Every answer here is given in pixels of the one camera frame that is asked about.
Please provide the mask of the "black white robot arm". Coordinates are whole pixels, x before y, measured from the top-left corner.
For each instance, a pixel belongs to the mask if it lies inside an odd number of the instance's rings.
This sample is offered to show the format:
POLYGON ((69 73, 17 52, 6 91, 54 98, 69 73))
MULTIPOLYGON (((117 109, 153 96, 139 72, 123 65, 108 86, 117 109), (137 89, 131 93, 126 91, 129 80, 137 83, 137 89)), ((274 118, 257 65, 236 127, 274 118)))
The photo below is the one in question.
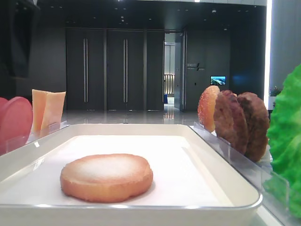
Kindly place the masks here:
POLYGON ((0 2, 0 70, 10 77, 28 77, 32 33, 39 11, 33 0, 0 2))

